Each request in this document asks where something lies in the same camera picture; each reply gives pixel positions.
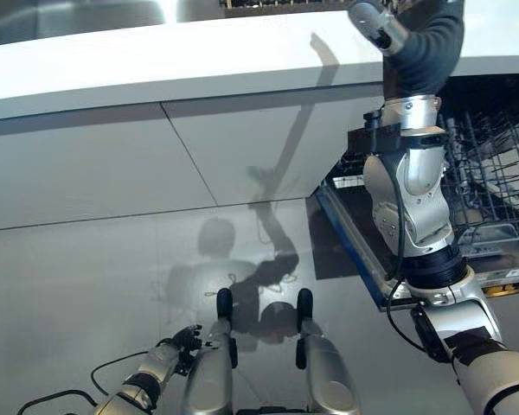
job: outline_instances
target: cabinet door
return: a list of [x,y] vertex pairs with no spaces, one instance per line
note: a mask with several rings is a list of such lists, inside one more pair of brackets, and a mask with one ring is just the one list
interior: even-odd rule
[[0,120],[0,229],[214,204],[158,103]]
[[219,205],[307,197],[382,102],[380,85],[166,102]]

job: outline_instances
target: kitchen counter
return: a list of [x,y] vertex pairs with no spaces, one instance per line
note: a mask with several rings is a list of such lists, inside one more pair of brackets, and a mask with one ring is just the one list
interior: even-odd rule
[[[519,73],[519,0],[469,0],[465,21],[454,75]],[[175,19],[1,45],[0,118],[379,81],[381,55],[344,11]]]

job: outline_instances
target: dishwasher rack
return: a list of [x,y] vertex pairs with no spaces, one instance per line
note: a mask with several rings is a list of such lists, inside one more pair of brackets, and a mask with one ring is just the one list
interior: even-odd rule
[[458,243],[467,257],[498,254],[493,244],[519,240],[519,120],[506,111],[443,118],[442,189]]

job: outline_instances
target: robot forearm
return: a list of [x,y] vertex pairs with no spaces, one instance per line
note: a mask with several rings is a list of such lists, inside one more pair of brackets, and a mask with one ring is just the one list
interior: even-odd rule
[[[429,3],[432,15],[419,3]],[[385,55],[385,104],[366,114],[363,130],[349,134],[350,147],[379,153],[368,158],[363,179],[375,224],[403,257],[401,275],[419,301],[412,317],[425,351],[453,365],[477,415],[519,414],[519,353],[501,343],[492,309],[454,244],[440,191],[445,132],[436,126],[435,94],[458,61],[464,1],[416,6],[399,18],[377,0],[358,0],[349,9],[352,22]]]
[[156,409],[166,383],[176,370],[180,349],[162,343],[144,358],[137,372],[127,378],[116,393],[98,405],[92,415],[141,415]]

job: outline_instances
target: black cable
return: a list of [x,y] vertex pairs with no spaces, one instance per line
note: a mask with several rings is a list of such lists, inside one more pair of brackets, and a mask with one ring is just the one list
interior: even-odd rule
[[61,392],[57,392],[57,393],[52,393],[51,395],[48,395],[48,396],[44,396],[42,398],[39,398],[39,399],[34,399],[34,400],[30,400],[29,402],[27,402],[25,405],[23,405],[21,407],[21,409],[19,411],[17,411],[17,415],[22,415],[28,408],[30,408],[31,406],[35,406],[35,405],[38,405],[38,404],[42,404],[44,402],[48,402],[50,400],[54,400],[54,399],[58,399],[58,398],[61,398],[63,396],[68,396],[68,395],[78,395],[78,396],[81,396],[83,397],[84,399],[86,399],[86,401],[92,405],[92,406],[97,406],[98,404],[96,403],[96,401],[93,399],[92,396],[90,396],[88,393],[86,393],[85,391],[80,391],[79,389],[68,389],[66,391],[61,391]]
[[105,396],[109,395],[109,393],[102,386],[100,386],[98,384],[98,382],[96,381],[96,379],[94,378],[94,375],[96,374],[96,372],[98,372],[103,367],[110,366],[113,363],[117,363],[119,361],[125,361],[127,359],[130,359],[131,357],[140,356],[141,354],[148,354],[148,351],[128,354],[127,356],[119,357],[118,359],[116,359],[114,361],[108,361],[106,363],[101,364],[100,366],[95,367],[93,369],[93,371],[90,373],[90,380],[92,381],[92,383],[96,387],[96,389],[98,389],[100,391],[100,393],[102,393]]
[[398,180],[396,180],[396,175],[392,173],[392,169],[390,167],[390,162],[385,156],[381,156],[381,162],[384,166],[385,170],[387,171],[388,176],[390,177],[390,181],[392,182],[392,186],[394,188],[394,197],[396,199],[396,207],[398,208],[398,256],[396,259],[396,264],[394,269],[387,275],[386,280],[389,281],[393,278],[397,278],[396,284],[394,285],[393,289],[390,291],[390,294],[388,294],[387,298],[387,319],[388,322],[390,322],[390,325],[392,328],[400,335],[402,339],[404,339],[406,342],[411,344],[414,348],[417,348],[419,351],[425,353],[425,349],[414,342],[412,339],[407,337],[400,328],[396,325],[394,322],[394,319],[392,318],[391,314],[391,307],[392,307],[392,298],[394,297],[394,294],[398,290],[398,287],[400,287],[400,284],[403,283],[405,277],[399,276],[400,275],[400,269],[401,264],[404,260],[404,244],[405,244],[405,238],[406,238],[406,228],[404,226],[404,201],[401,198],[401,192],[400,192],[400,185],[398,184]]

